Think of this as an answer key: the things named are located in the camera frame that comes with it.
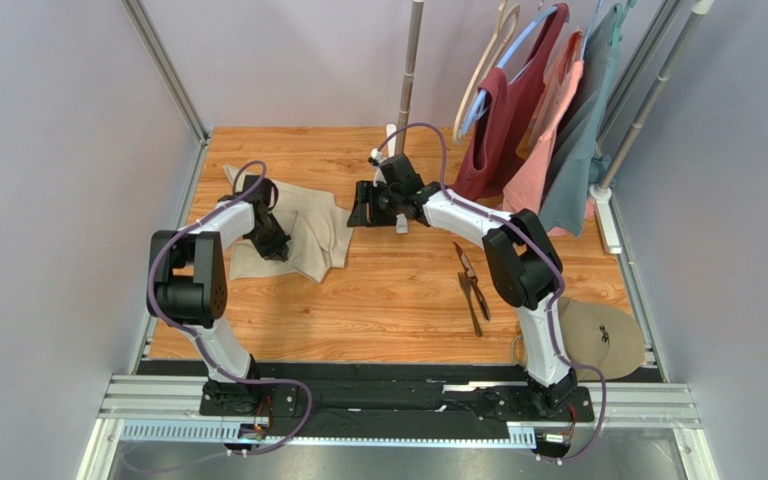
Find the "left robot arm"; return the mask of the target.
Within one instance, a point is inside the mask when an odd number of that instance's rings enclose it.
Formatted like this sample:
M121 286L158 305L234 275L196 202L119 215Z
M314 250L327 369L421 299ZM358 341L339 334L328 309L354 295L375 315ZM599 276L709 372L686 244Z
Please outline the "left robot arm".
M248 240L257 258L285 262L290 236L272 210L278 200L273 181L247 177L240 192L220 199L204 218L151 238L147 307L180 331L207 366L207 395L213 400L258 403L263 397L254 357L240 344L226 317L229 298L224 253Z

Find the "beige cloth napkin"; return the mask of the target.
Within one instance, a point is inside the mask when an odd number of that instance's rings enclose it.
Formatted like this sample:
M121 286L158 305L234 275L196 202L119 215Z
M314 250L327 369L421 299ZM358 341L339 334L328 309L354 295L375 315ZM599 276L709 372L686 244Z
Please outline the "beige cloth napkin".
M353 237L350 212L336 205L331 192L276 180L278 199L272 213L290 236L288 260L265 260L249 240L231 249L231 279L266 278L298 273L321 283L333 268L343 268Z

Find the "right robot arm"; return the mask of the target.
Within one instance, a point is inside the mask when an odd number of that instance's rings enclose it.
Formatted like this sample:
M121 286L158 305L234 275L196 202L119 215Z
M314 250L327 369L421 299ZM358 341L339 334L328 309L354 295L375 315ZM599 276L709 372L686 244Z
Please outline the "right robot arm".
M349 227L390 226L403 215L481 247L497 294L517 314L533 400L545 410L558 408L573 393L577 377L557 306L562 264L537 215L528 209L494 210L439 182L426 183L403 154L385 158L375 151L369 162L381 178L357 183Z

